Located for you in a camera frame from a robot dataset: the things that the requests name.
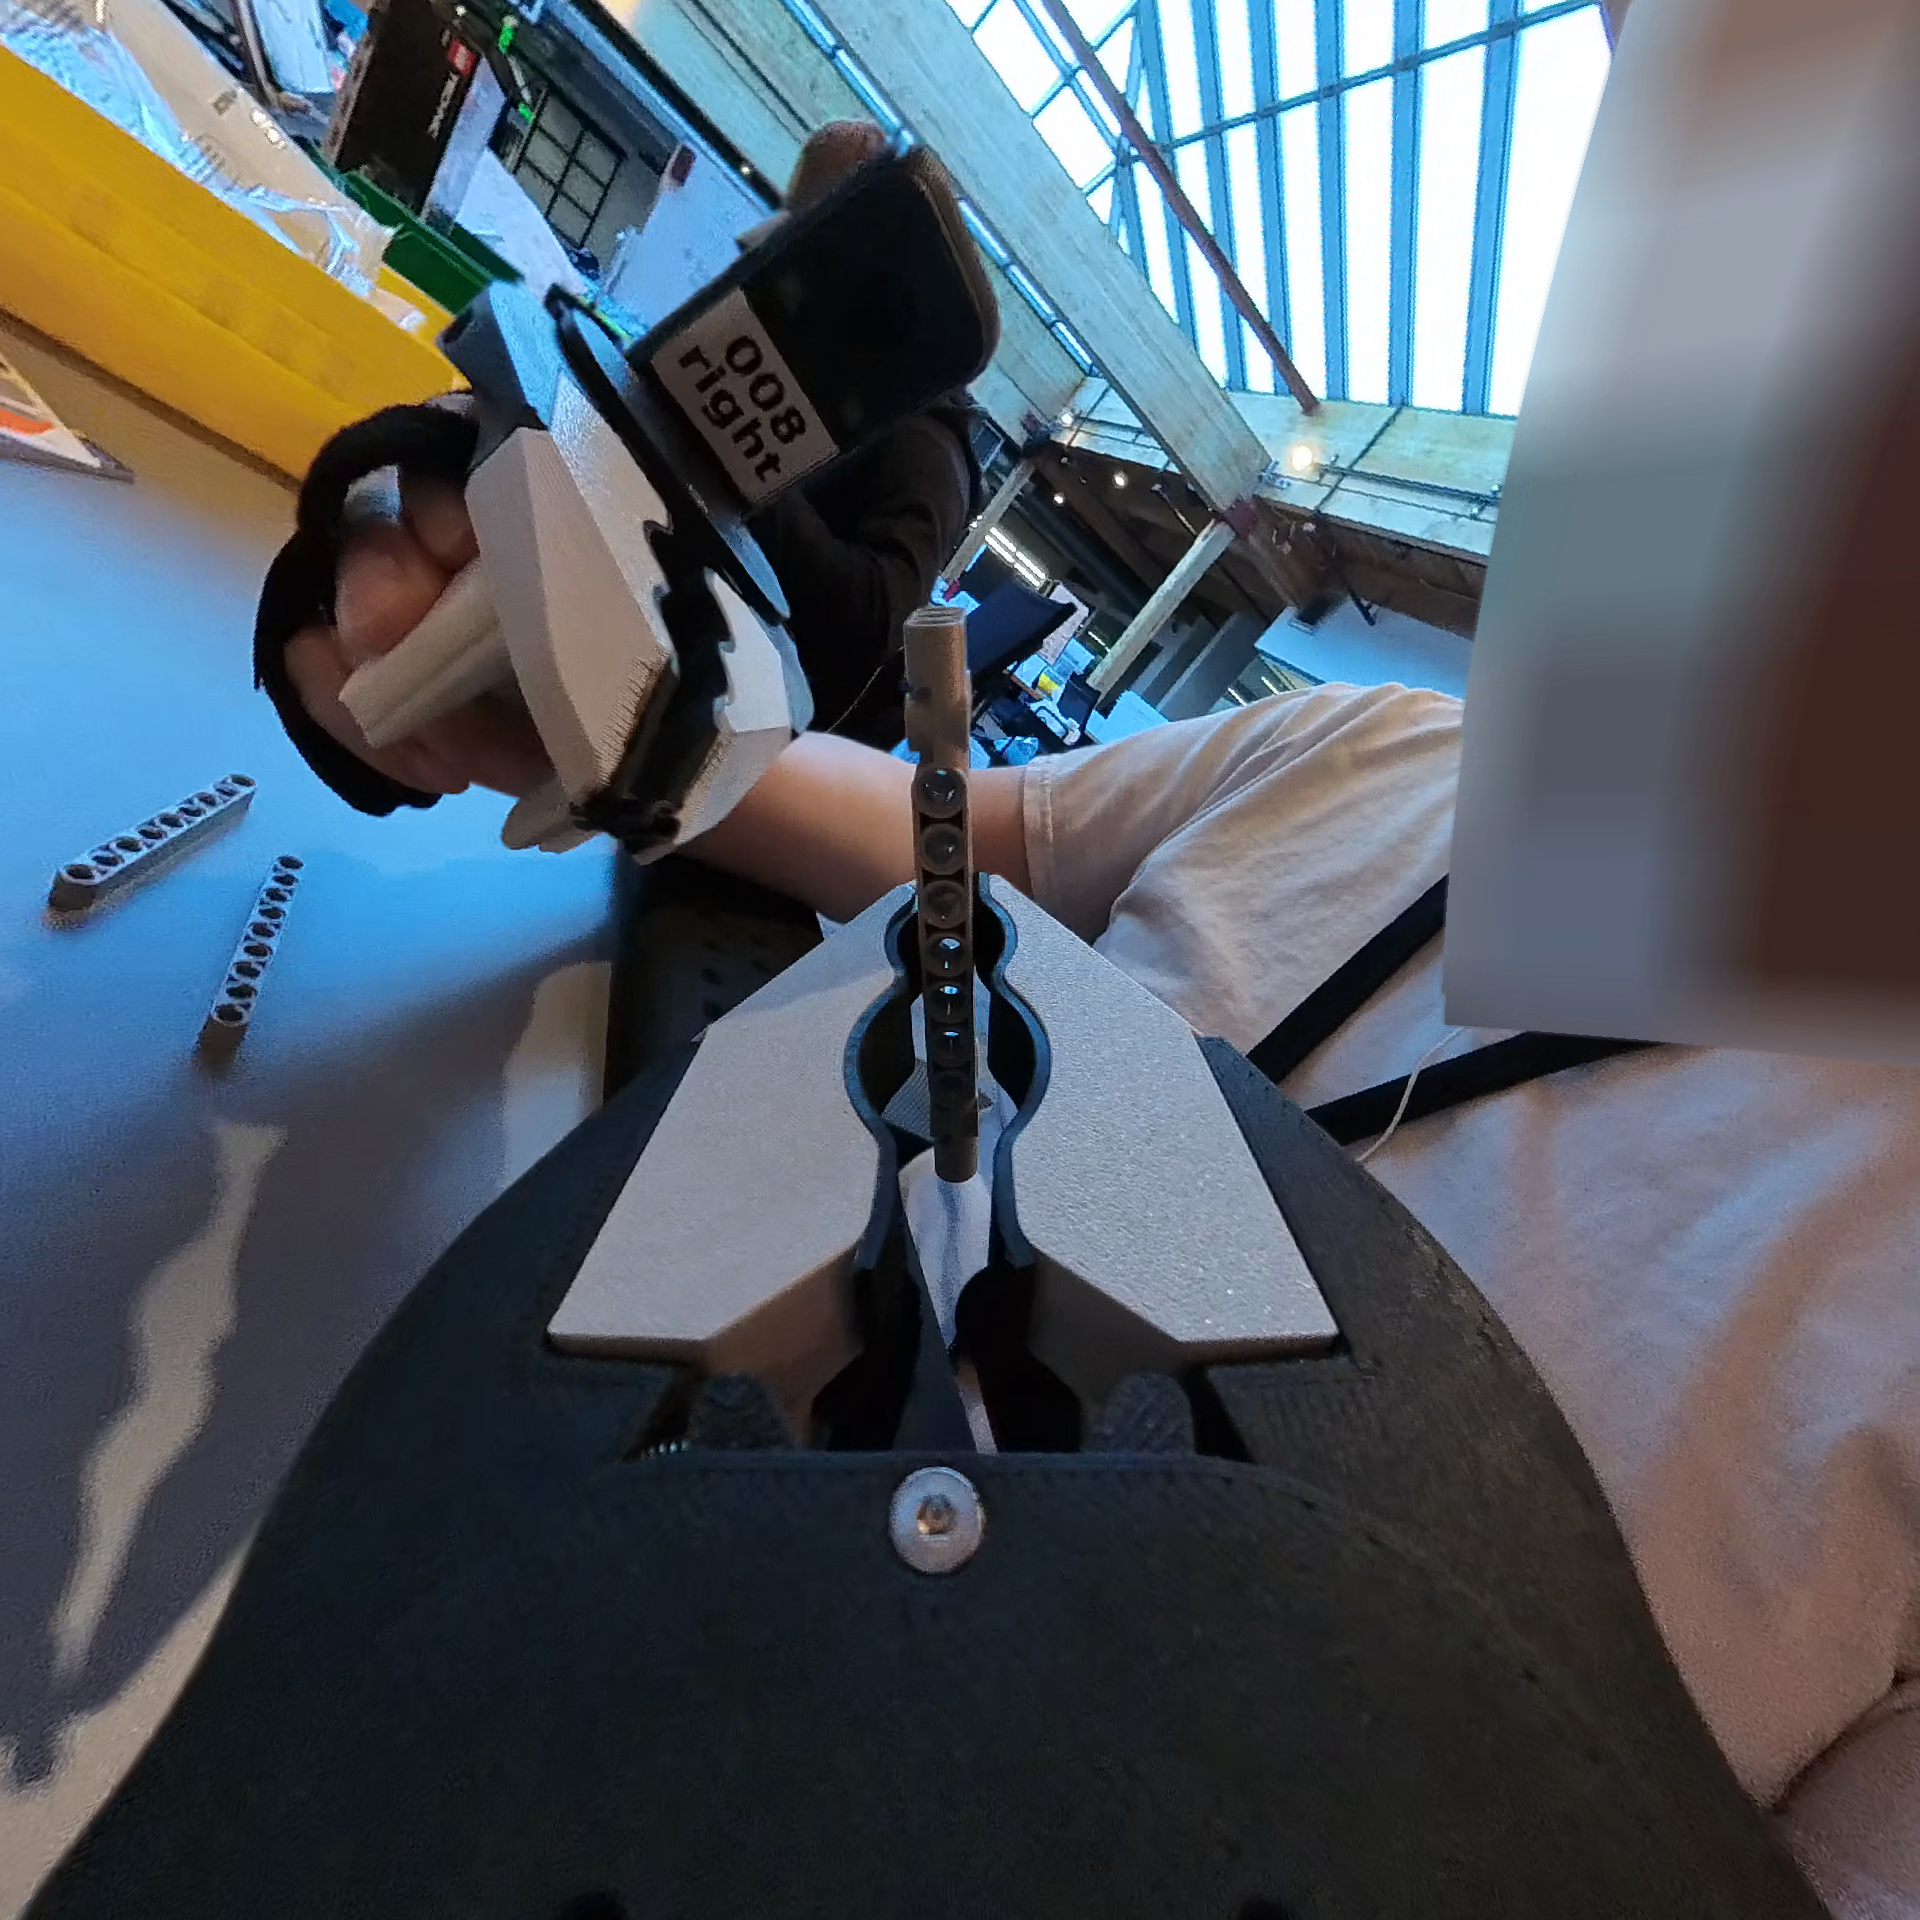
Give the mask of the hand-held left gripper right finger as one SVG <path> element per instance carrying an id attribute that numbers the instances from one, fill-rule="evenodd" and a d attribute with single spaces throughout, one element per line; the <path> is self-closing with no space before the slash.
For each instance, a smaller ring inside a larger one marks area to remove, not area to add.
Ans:
<path id="1" fill-rule="evenodd" d="M 1065 1382 L 1320 1356 L 1334 1319 L 1191 1024 L 1001 878 L 979 881 L 997 1224 Z"/>

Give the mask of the grey holed beam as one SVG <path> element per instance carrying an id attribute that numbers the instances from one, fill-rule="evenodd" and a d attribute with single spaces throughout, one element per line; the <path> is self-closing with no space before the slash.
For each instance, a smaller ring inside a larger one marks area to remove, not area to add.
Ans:
<path id="1" fill-rule="evenodd" d="M 269 870 L 243 924 L 230 970 L 198 1028 L 197 1058 L 204 1069 L 224 1069 L 237 1056 L 262 1007 L 266 978 L 287 931 L 305 858 L 280 851 Z"/>
<path id="2" fill-rule="evenodd" d="M 230 775 L 96 844 L 51 871 L 46 910 L 70 921 L 84 917 L 152 881 L 168 865 L 231 831 L 253 809 L 254 795 L 257 783 L 248 775 Z"/>

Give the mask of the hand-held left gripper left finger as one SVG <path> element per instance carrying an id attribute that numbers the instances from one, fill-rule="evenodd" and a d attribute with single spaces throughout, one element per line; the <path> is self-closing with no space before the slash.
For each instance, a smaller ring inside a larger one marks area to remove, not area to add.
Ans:
<path id="1" fill-rule="evenodd" d="M 620 1093 L 640 1152 L 547 1347 L 753 1378 L 814 1443 L 895 1443 L 920 1281 L 884 1104 L 915 1069 L 898 886 Z"/>

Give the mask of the black cardboard box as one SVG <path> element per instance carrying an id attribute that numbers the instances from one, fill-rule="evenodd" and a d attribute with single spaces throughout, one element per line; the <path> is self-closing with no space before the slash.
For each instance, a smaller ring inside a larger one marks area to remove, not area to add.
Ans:
<path id="1" fill-rule="evenodd" d="M 516 97 L 495 27 L 466 4 L 369 4 L 324 160 L 443 225 Z"/>

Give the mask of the yellow storage bin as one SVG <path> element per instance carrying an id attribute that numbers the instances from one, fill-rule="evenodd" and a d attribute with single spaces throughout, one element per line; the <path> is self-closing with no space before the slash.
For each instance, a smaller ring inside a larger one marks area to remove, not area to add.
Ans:
<path id="1" fill-rule="evenodd" d="M 460 375 L 420 333 L 3 52 L 3 310 L 302 477 Z"/>

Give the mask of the person's right forearm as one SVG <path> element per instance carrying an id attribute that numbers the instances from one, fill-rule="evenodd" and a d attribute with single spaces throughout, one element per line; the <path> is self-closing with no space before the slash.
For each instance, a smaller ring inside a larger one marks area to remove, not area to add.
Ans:
<path id="1" fill-rule="evenodd" d="M 919 871 L 911 783 L 915 772 L 893 756 L 804 732 L 684 851 L 834 921 L 852 921 Z"/>

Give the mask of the grey beam with end connector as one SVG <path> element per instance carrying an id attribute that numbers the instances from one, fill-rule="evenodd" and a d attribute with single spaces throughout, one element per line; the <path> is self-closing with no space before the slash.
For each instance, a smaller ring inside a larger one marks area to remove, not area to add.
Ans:
<path id="1" fill-rule="evenodd" d="M 919 759 L 911 813 L 926 1121 L 940 1183 L 963 1185 L 979 1151 L 967 614 L 943 605 L 907 614 L 900 649 L 905 740 Z"/>

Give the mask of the black perforated pad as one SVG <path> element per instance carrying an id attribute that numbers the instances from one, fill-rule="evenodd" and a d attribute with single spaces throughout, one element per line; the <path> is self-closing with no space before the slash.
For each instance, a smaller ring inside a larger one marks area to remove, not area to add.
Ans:
<path id="1" fill-rule="evenodd" d="M 801 901 L 692 858 L 620 865 L 603 1096 L 824 944 Z"/>

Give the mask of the green storage bin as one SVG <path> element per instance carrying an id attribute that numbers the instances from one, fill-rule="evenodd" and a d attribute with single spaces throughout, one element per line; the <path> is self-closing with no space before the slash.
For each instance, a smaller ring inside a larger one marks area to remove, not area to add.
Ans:
<path id="1" fill-rule="evenodd" d="M 384 267 L 446 313 L 460 313 L 492 282 L 518 282 L 518 271 L 477 236 L 456 222 L 446 229 L 431 225 L 359 169 L 341 176 L 341 190 L 387 229 Z"/>

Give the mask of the clear plastic bags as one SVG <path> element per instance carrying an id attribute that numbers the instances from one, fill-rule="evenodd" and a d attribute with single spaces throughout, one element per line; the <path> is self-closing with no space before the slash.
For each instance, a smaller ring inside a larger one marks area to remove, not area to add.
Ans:
<path id="1" fill-rule="evenodd" d="M 3 4 L 3 45 L 324 276 L 380 298 L 387 229 L 162 4 Z"/>

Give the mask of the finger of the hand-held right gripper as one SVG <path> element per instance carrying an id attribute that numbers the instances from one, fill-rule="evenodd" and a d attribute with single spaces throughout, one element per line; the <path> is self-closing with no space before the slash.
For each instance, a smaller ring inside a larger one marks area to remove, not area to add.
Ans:
<path id="1" fill-rule="evenodd" d="M 522 707 L 567 803 L 595 803 L 676 696 L 661 623 L 665 505 L 602 426 L 502 438 L 466 483 Z"/>
<path id="2" fill-rule="evenodd" d="M 676 589 L 668 612 L 684 687 L 648 759 L 648 858 L 717 831 L 811 721 L 793 643 L 724 577 Z"/>

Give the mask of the sticker sheet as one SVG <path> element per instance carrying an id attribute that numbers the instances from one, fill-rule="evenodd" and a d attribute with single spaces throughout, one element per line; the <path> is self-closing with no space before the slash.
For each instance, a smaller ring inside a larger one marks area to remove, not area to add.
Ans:
<path id="1" fill-rule="evenodd" d="M 133 474 L 40 400 L 33 381 L 3 358 L 3 457 L 130 483 Z"/>

